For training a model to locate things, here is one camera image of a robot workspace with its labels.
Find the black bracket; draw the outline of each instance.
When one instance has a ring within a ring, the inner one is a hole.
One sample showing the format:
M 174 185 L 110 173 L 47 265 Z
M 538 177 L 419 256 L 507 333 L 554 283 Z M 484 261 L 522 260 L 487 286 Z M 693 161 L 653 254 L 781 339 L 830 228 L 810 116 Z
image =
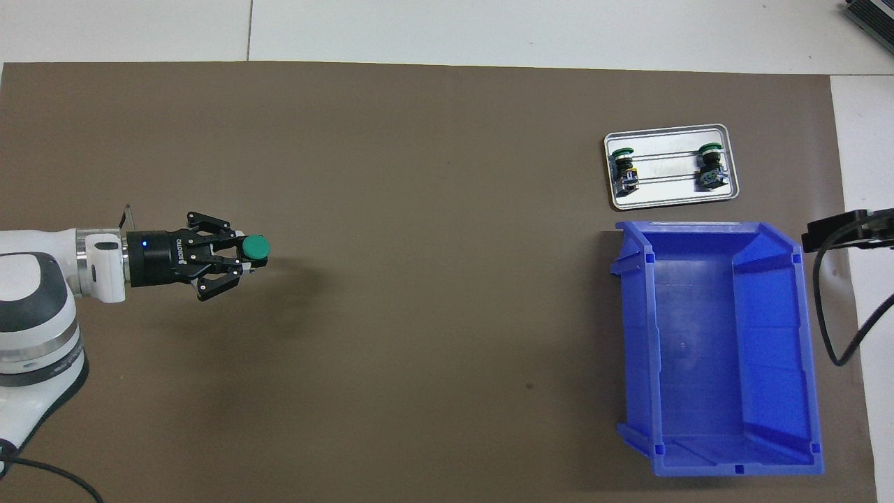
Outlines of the black bracket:
M 805 252 L 816 252 L 822 243 L 833 232 L 857 220 L 871 217 L 875 211 L 855 209 L 846 213 L 815 220 L 807 224 L 807 232 L 801 235 L 801 243 Z M 856 247 L 861 250 L 870 248 L 894 248 L 894 217 L 881 218 L 864 224 L 844 234 L 831 248 Z

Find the black cable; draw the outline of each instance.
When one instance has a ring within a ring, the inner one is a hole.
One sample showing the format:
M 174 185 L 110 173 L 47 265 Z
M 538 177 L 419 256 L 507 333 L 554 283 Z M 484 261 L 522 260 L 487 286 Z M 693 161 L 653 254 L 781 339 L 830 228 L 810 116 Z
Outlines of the black cable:
M 841 239 L 845 234 L 857 230 L 858 227 L 864 226 L 871 222 L 877 220 L 883 220 L 886 218 L 894 217 L 894 209 L 884 209 L 881 211 L 876 211 L 869 217 L 863 217 L 858 220 L 855 220 L 849 224 L 846 224 L 840 227 L 838 230 L 829 234 L 829 237 L 826 238 L 825 241 L 822 242 L 819 250 L 816 252 L 816 261 L 814 262 L 814 300 L 816 303 L 816 318 L 820 323 L 820 333 L 822 334 L 822 342 L 826 346 L 826 353 L 829 354 L 829 358 L 832 360 L 832 363 L 841 367 L 845 363 L 850 360 L 850 357 L 854 355 L 857 347 L 860 346 L 860 343 L 863 342 L 863 339 L 866 337 L 866 334 L 869 333 L 869 330 L 875 325 L 875 323 L 881 318 L 884 313 L 890 309 L 892 305 L 894 305 L 894 294 L 885 299 L 885 302 L 881 303 L 879 307 L 875 308 L 873 314 L 869 316 L 869 318 L 864 322 L 863 326 L 856 332 L 854 338 L 851 339 L 850 344 L 844 350 L 844 353 L 839 358 L 835 354 L 835 348 L 832 347 L 832 342 L 829 339 L 829 331 L 826 328 L 826 318 L 822 313 L 822 297 L 820 295 L 820 265 L 822 264 L 822 257 L 826 254 L 826 252 L 835 244 L 838 243 L 838 240 Z
M 0 455 L 0 463 L 12 463 L 14 465 L 25 465 L 25 466 L 30 466 L 32 468 L 38 468 L 40 470 L 45 470 L 50 473 L 55 473 L 56 475 L 60 475 L 64 478 L 80 485 L 81 488 L 83 488 L 86 492 L 88 492 L 90 494 L 90 496 L 93 497 L 93 499 L 94 499 L 94 501 L 96 501 L 96 503 L 103 503 L 103 497 L 99 496 L 99 492 L 97 490 L 93 489 L 93 486 L 91 486 L 90 484 L 85 482 L 78 475 L 75 475 L 74 473 L 71 473 L 71 472 L 66 472 L 62 468 L 57 468 L 53 465 L 48 465 L 46 463 L 41 463 L 39 461 L 23 459 L 23 458 L 17 457 L 17 456 L 2 456 L 2 455 Z

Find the metal ring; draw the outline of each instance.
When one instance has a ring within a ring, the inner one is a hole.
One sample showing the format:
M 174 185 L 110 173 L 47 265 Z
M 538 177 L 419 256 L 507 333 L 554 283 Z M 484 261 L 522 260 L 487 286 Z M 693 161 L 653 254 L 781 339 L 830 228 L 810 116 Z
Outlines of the metal ring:
M 74 333 L 78 331 L 78 319 L 72 320 L 72 324 L 56 337 L 43 344 L 33 345 L 22 349 L 0 350 L 0 363 L 16 363 L 34 360 L 41 356 L 47 356 L 72 340 Z

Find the green cap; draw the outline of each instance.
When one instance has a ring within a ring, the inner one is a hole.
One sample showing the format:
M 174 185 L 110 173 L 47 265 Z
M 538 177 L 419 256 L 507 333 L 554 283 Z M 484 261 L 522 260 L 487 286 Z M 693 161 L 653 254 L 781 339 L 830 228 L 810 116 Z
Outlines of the green cap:
M 617 150 L 615 150 L 614 152 L 612 152 L 612 153 L 611 153 L 611 156 L 612 156 L 613 158 L 616 158 L 617 156 L 623 156 L 624 154 L 632 154 L 632 153 L 633 153 L 633 149 L 632 149 L 632 148 L 630 148 L 630 147 L 624 147 L 623 149 L 617 149 Z
M 705 145 L 702 145 L 702 148 L 698 150 L 698 153 L 704 154 L 706 150 L 723 150 L 723 145 L 720 143 L 705 143 Z
M 270 254 L 270 243 L 263 235 L 250 235 L 242 240 L 242 253 L 252 260 L 266 259 Z

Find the metal tray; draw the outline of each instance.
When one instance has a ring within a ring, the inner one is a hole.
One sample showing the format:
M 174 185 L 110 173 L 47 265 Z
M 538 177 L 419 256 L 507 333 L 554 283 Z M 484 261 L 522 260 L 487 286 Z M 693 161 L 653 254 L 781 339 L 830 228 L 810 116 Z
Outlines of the metal tray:
M 706 190 L 696 185 L 701 166 L 698 149 L 706 143 L 720 143 L 721 163 L 728 183 Z M 727 200 L 738 196 L 738 179 L 732 159 L 730 133 L 723 124 L 704 124 L 643 131 L 613 132 L 605 137 L 605 167 L 611 204 L 615 209 L 641 209 Z M 639 177 L 638 189 L 619 196 L 614 188 L 614 161 L 611 153 L 632 148 L 633 166 Z

